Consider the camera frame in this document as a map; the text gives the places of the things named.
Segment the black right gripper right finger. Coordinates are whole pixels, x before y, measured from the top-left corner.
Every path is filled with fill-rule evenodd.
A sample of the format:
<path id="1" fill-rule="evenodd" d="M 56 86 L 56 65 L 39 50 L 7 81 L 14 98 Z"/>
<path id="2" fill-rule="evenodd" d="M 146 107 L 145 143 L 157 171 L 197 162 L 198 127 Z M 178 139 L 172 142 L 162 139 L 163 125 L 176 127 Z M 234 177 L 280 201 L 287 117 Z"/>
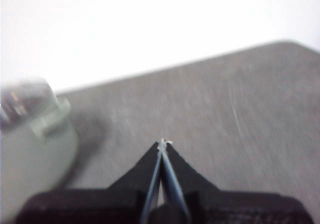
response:
<path id="1" fill-rule="evenodd" d="M 297 199 L 277 193 L 230 191 L 216 187 L 193 169 L 168 140 L 161 141 L 168 199 L 193 224 L 312 224 Z"/>

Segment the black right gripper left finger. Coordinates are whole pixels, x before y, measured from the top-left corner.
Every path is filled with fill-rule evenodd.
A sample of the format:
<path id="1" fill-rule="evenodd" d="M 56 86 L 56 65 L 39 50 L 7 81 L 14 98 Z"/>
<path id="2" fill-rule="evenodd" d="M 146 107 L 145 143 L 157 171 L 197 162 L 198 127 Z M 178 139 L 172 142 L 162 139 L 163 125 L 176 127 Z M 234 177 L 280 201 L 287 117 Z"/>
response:
<path id="1" fill-rule="evenodd" d="M 138 224 L 152 206 L 160 167 L 158 143 L 109 187 L 56 189 L 30 197 L 18 224 Z"/>

